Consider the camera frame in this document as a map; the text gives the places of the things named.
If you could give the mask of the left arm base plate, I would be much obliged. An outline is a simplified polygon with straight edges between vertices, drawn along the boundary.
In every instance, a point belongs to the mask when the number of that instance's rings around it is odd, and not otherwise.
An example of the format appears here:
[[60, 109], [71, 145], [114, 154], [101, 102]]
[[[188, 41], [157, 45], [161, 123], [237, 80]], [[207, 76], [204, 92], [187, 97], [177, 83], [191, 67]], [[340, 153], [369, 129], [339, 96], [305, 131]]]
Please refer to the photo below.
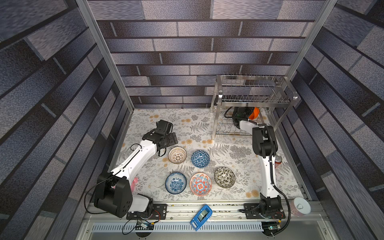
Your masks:
[[167, 204], [149, 204], [144, 212], [128, 212], [127, 220], [165, 220], [167, 217]]

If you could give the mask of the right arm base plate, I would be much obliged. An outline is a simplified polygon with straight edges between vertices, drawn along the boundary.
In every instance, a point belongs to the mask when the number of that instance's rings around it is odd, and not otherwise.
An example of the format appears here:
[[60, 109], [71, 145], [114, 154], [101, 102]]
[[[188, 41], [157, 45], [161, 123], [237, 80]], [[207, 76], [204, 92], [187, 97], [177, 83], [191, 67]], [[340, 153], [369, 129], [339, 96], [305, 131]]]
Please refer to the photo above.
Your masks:
[[245, 203], [244, 208], [240, 209], [239, 212], [245, 214], [248, 220], [282, 220], [286, 218], [283, 209], [272, 209], [264, 204]]

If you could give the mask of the white lattice pattern bowl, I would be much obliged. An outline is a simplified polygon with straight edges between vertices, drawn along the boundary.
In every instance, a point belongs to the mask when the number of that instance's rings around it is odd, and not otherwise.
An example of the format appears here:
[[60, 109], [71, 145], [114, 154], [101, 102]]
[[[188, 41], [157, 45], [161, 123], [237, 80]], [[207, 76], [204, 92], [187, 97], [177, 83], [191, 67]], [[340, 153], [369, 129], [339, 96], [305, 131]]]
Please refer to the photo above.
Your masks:
[[173, 164], [181, 164], [187, 158], [187, 151], [182, 147], [174, 147], [168, 154], [168, 159]]

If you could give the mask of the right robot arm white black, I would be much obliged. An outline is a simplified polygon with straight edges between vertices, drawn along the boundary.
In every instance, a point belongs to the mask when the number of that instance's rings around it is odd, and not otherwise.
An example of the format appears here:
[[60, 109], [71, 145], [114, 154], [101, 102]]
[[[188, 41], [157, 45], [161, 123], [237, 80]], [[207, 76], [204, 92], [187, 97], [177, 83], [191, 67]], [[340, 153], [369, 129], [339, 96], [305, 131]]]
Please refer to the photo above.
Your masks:
[[270, 125], [257, 123], [250, 117], [255, 108], [234, 107], [230, 118], [236, 128], [252, 136], [252, 149], [261, 165], [262, 189], [258, 211], [265, 219], [285, 218], [282, 199], [286, 195], [276, 184], [275, 161], [278, 144], [274, 128]]

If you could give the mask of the orange bowl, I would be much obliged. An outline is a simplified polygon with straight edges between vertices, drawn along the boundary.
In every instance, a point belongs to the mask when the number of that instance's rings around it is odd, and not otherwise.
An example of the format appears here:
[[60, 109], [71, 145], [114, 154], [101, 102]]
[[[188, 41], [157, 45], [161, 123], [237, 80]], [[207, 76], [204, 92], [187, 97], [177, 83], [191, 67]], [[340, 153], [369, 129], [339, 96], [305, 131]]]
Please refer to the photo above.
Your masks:
[[260, 109], [255, 107], [254, 110], [252, 111], [251, 115], [249, 116], [249, 120], [257, 119], [259, 114], [260, 114]]

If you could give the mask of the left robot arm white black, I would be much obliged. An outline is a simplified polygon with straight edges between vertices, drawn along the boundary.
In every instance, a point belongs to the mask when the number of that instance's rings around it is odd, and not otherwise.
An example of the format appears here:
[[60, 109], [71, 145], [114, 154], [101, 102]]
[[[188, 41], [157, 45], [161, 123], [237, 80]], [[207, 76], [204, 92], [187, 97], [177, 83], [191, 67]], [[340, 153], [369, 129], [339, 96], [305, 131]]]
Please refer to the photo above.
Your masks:
[[133, 194], [131, 185], [145, 163], [161, 150], [178, 143], [173, 124], [164, 120], [147, 132], [128, 158], [109, 173], [100, 174], [95, 186], [94, 206], [118, 218], [134, 213], [139, 218], [153, 214], [153, 199]]

